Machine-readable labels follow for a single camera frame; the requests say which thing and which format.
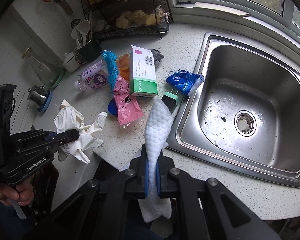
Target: crumpled blue package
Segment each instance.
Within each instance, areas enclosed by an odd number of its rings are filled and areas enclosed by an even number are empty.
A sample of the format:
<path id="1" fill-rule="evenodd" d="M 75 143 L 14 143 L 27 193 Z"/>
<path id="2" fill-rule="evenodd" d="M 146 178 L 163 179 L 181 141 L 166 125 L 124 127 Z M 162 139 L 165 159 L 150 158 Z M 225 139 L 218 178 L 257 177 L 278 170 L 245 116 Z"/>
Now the crumpled blue package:
<path id="1" fill-rule="evenodd" d="M 115 81 L 119 75 L 117 64 L 115 63 L 117 56 L 112 51 L 104 50 L 102 52 L 104 61 L 107 63 L 107 69 L 109 72 L 108 83 L 110 85 L 111 91 L 114 91 Z"/>
<path id="2" fill-rule="evenodd" d="M 190 96 L 201 85 L 204 80 L 203 75 L 191 73 L 187 70 L 171 71 L 166 82 L 174 86 L 182 94 Z"/>

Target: charger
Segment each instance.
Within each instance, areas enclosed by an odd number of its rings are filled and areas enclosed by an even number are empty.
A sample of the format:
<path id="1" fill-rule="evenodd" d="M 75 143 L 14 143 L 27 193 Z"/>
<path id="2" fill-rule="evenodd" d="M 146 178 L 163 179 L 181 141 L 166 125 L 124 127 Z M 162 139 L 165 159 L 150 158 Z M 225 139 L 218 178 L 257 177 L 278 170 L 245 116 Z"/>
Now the charger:
<path id="1" fill-rule="evenodd" d="M 176 90 L 177 93 L 173 94 L 173 89 L 171 92 L 165 92 L 161 100 L 164 102 L 164 104 L 168 107 L 170 113 L 172 114 L 173 111 L 176 109 L 178 105 L 178 90 Z"/>

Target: sink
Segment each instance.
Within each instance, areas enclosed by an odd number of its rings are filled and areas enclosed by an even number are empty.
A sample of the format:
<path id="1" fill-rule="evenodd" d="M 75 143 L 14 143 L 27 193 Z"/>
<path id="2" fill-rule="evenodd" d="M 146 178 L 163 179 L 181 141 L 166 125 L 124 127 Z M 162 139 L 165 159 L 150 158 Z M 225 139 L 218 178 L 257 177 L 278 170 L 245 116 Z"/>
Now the sink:
<path id="1" fill-rule="evenodd" d="M 184 98 L 169 148 L 300 187 L 300 67 L 256 41 L 208 33 L 195 72 L 205 80 Z"/>

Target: black crumpled item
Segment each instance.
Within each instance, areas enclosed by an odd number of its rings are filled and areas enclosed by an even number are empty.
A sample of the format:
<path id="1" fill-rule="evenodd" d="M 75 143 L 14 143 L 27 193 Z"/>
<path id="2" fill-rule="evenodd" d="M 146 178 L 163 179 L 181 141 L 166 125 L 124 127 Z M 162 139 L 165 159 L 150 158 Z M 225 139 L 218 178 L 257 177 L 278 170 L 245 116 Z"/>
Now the black crumpled item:
<path id="1" fill-rule="evenodd" d="M 164 58 L 164 55 L 161 54 L 160 51 L 157 49 L 150 49 L 152 54 L 153 54 L 153 59 L 154 59 L 154 67 L 157 67 L 161 60 Z"/>

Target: human hand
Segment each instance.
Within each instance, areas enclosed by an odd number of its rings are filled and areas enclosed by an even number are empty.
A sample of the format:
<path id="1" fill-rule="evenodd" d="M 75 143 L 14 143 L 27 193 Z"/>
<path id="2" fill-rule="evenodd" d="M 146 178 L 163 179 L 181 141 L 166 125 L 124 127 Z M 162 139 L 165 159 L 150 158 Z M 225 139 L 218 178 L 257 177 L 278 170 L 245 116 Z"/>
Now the human hand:
<path id="1" fill-rule="evenodd" d="M 26 206 L 31 203 L 34 198 L 33 186 L 30 183 L 31 177 L 16 185 L 14 190 L 7 184 L 0 185 L 0 202 L 5 206 L 11 206 L 8 198 L 17 200 L 20 206 Z"/>

